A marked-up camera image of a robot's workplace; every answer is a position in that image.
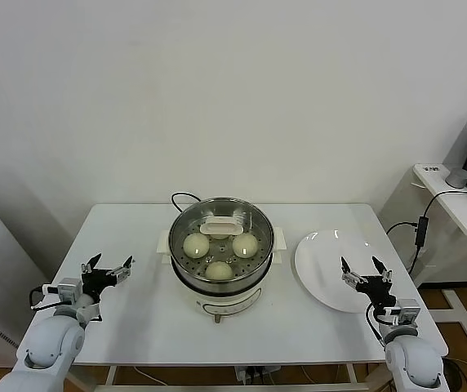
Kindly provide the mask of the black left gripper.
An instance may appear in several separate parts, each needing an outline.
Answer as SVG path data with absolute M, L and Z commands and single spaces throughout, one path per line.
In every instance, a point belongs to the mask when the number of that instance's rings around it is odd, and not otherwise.
M 98 253 L 91 257 L 87 263 L 81 264 L 82 271 L 82 293 L 88 295 L 94 304 L 100 302 L 101 293 L 113 286 L 113 277 L 117 280 L 125 280 L 131 274 L 134 263 L 133 256 L 129 256 L 125 262 L 116 269 L 96 269 L 101 258 Z

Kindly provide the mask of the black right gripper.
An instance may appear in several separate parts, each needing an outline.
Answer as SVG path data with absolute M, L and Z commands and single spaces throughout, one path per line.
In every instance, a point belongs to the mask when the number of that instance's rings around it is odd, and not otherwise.
M 357 286 L 357 292 L 365 294 L 370 299 L 378 315 L 385 315 L 386 308 L 391 308 L 396 305 L 397 298 L 390 293 L 392 287 L 392 271 L 386 269 L 382 261 L 375 256 L 372 257 L 373 264 L 380 276 L 365 276 L 362 278 L 360 275 L 351 271 L 343 256 L 340 260 L 342 280 L 351 287 Z

